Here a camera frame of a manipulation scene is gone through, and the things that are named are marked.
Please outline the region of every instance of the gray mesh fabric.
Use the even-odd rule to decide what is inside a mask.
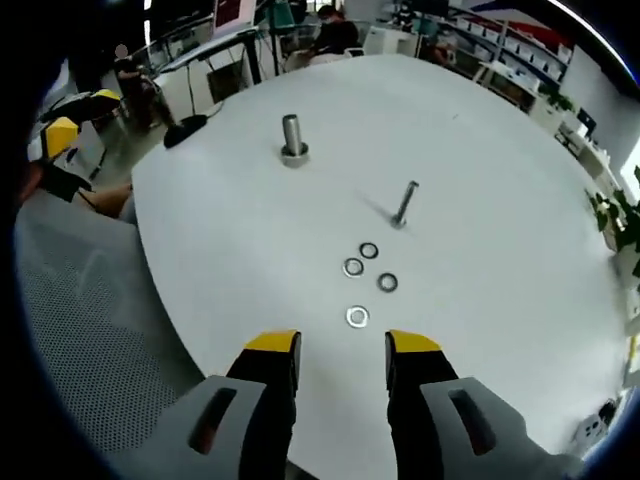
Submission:
[[[138,447],[202,377],[162,309],[137,230],[39,193],[16,235],[30,328],[61,400],[99,450]]]

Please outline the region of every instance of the yellow object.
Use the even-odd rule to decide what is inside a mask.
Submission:
[[[102,90],[98,90],[96,93],[94,93],[93,95],[91,95],[92,97],[107,97],[107,98],[113,98],[114,100],[117,100],[118,102],[120,101],[120,95],[118,95],[117,93],[115,93],[112,90],[103,88]]]
[[[78,126],[67,117],[60,117],[51,122],[44,132],[44,154],[47,158],[60,155],[78,138]]]
[[[390,330],[389,333],[393,337],[396,353],[439,352],[442,350],[440,345],[424,335],[401,330]]]
[[[284,330],[281,332],[265,332],[258,335],[245,345],[245,350],[263,350],[267,352],[291,351],[293,338],[297,330]]]

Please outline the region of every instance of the office chair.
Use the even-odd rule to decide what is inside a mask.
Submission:
[[[203,376],[162,307],[137,229],[38,191],[15,232],[27,326],[62,404],[107,456],[140,446]]]

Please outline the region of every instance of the white round table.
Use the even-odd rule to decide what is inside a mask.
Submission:
[[[289,113],[310,148],[299,169],[279,159]],[[420,187],[395,230],[387,216],[410,180]],[[270,80],[158,145],[133,182],[151,274],[205,375],[263,331],[302,332],[289,458],[319,478],[396,478],[392,328],[440,343],[551,451],[619,383],[622,317],[592,180],[522,112],[444,69],[375,56]],[[379,256],[348,278],[362,242]],[[377,288],[383,272],[395,292]],[[366,328],[347,325],[353,305]]]

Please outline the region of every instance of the washer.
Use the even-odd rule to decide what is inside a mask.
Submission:
[[[378,247],[375,243],[365,242],[360,244],[360,255],[367,260],[374,259],[378,256]]]
[[[364,264],[358,258],[347,258],[342,264],[342,271],[347,277],[357,278],[364,272]]]
[[[383,273],[378,277],[378,288],[385,293],[395,292],[398,288],[398,277],[393,273]]]
[[[347,308],[345,318],[350,327],[364,328],[369,321],[369,312],[361,305],[354,305]]]

